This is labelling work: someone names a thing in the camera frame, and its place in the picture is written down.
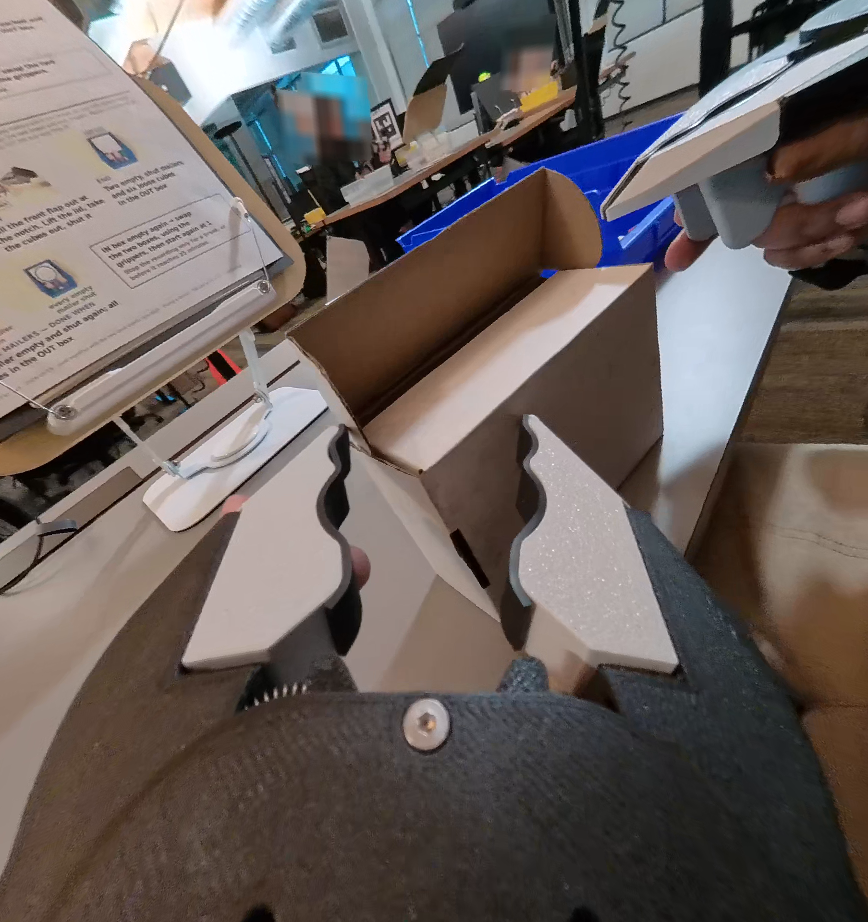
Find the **person's right hand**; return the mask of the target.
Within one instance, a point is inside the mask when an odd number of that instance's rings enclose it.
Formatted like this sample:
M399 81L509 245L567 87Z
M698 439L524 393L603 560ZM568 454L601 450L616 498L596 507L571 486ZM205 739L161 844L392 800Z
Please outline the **person's right hand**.
M778 147L772 182L800 183L868 158L868 114L837 121L820 133ZM753 241L764 260L788 271L823 265L868 239L868 190L816 204L790 201Z

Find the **white cardboard mailer box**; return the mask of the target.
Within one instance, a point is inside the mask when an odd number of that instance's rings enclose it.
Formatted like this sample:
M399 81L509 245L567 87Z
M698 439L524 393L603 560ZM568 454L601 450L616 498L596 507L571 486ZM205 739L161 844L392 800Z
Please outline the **white cardboard mailer box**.
M293 329L354 461L419 540L411 613L423 653L445 642L445 691L491 689L520 655L500 603L522 417L617 494L662 435L652 269L600 260L589 200L540 168Z

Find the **grey desk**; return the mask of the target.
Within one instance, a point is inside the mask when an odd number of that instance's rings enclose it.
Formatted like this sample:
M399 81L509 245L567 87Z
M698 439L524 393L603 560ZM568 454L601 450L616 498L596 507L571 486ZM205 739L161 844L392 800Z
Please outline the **grey desk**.
M761 373L791 282L754 249L715 243L689 271L659 282L663 437L625 482L630 504L651 514L693 557L721 490L723 459ZM50 536L36 566L36 532L0 546L0 742L54 734L76 690L117 631L215 523L169 531L143 502L156 478L134 448L51 507L47 523L71 519L72 536ZM445 642L423 653L412 608L428 588L419 540L354 461L344 533L369 553L363 626L347 661L367 691L445 690Z

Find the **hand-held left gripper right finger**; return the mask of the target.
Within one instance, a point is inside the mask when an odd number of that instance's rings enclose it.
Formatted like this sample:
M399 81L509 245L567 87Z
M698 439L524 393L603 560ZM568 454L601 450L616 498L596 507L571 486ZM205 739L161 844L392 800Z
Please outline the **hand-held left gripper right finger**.
M671 676L679 666L622 498L543 421L520 423L522 520L501 624L548 688L586 689L599 667Z

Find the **person's beige trouser leg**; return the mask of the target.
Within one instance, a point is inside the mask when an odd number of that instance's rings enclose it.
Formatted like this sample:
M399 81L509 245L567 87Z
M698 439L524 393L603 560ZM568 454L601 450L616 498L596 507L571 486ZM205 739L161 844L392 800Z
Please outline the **person's beige trouser leg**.
M744 445L696 567L789 686L868 900L868 445Z

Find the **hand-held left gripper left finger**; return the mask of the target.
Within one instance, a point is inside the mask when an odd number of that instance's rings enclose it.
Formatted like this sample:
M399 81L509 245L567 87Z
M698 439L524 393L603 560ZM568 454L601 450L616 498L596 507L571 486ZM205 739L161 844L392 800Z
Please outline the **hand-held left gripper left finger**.
M187 670L308 670L346 655L362 623L350 437L328 428L241 506L182 658Z

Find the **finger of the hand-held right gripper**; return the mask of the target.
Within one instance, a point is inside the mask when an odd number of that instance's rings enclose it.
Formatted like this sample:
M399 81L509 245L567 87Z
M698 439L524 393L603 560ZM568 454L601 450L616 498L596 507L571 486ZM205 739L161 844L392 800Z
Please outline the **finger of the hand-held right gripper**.
M751 158L777 143L781 107L775 101L745 102L679 139L645 150L603 200L601 216L624 217L685 190Z
M740 105L775 100L779 138L796 140L868 107L868 29L801 29L797 39L729 75L648 148L679 139Z

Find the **blue plastic bin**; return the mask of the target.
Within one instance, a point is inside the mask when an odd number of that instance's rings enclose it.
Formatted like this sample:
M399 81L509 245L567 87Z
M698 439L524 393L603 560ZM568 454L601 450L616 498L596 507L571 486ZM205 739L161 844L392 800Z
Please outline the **blue plastic bin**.
M586 196L596 214L601 202L624 176L634 160L659 139L679 118L678 114L653 121L604 140L573 148L544 160L511 171L499 181L480 183L472 191L423 220L397 238L404 254L434 239L460 218L503 193L540 168L557 172ZM674 202L670 197L624 216L607 221L599 218L602 238L601 267L653 263L663 264L667 247L679 233L674 221Z

